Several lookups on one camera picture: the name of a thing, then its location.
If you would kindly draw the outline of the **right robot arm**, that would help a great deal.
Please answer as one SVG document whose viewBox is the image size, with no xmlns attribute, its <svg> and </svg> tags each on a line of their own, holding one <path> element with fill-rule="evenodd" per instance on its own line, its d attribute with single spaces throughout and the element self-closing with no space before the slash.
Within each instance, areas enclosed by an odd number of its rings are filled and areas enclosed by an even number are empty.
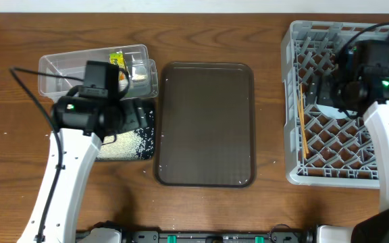
<svg viewBox="0 0 389 243">
<path fill-rule="evenodd" d="M 361 115 L 371 136 L 380 181 L 380 211 L 352 227 L 321 225 L 313 241 L 389 243 L 389 77 L 326 80 L 334 106 Z"/>
</svg>

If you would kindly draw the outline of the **green yellow snack wrapper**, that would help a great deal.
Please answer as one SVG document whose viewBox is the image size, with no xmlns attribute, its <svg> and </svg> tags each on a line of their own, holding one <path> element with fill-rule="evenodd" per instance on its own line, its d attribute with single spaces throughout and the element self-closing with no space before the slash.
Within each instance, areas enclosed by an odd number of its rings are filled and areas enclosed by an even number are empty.
<svg viewBox="0 0 389 243">
<path fill-rule="evenodd" d="M 109 55 L 109 62 L 111 64 L 117 65 L 119 67 L 119 69 L 120 69 L 119 81 L 125 80 L 126 75 L 124 72 L 126 71 L 126 62 L 125 62 L 123 53 L 121 51 L 111 53 Z"/>
</svg>

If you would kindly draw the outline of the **wooden chopstick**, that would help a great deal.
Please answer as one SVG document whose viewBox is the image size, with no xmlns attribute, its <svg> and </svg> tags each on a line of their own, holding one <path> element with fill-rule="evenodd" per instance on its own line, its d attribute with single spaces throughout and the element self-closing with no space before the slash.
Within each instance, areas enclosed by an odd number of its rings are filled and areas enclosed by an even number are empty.
<svg viewBox="0 0 389 243">
<path fill-rule="evenodd" d="M 298 110 L 299 110 L 299 119 L 300 119 L 300 125 L 301 125 L 301 137 L 302 137 L 302 154 L 303 158 L 307 158 L 308 153 L 308 146 L 307 146 L 307 138 L 305 134 L 305 115 L 304 115 L 304 107 L 303 107 L 303 89 L 302 85 L 299 85 L 299 104 L 298 104 Z"/>
<path fill-rule="evenodd" d="M 309 147 L 307 144 L 307 136 L 305 132 L 305 112 L 304 112 L 304 104 L 303 104 L 303 85 L 299 85 L 299 116 L 300 116 L 300 124 L 301 124 L 301 132 L 302 132 L 302 143 L 303 143 L 303 158 L 306 159 L 309 154 Z"/>
</svg>

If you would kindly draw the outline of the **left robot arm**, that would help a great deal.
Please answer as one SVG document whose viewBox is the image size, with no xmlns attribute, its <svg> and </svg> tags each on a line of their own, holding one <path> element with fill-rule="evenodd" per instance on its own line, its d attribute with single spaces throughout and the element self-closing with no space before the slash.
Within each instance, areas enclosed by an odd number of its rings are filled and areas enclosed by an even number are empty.
<svg viewBox="0 0 389 243">
<path fill-rule="evenodd" d="M 75 242 L 78 216 L 92 166 L 107 136 L 145 128 L 153 102 L 62 96 L 51 116 L 49 158 L 20 242 Z"/>
</svg>

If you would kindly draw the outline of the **light blue bowl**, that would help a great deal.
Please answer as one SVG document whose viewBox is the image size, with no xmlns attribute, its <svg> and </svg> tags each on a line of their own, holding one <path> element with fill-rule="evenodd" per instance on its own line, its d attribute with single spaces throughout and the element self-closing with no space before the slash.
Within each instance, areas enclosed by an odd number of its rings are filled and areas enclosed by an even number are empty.
<svg viewBox="0 0 389 243">
<path fill-rule="evenodd" d="M 349 111 L 349 110 L 342 110 L 339 108 L 326 106 L 326 105 L 319 105 L 314 104 L 315 108 L 321 112 L 321 114 L 325 117 L 331 118 L 331 119 L 356 119 L 358 118 L 356 111 Z"/>
</svg>

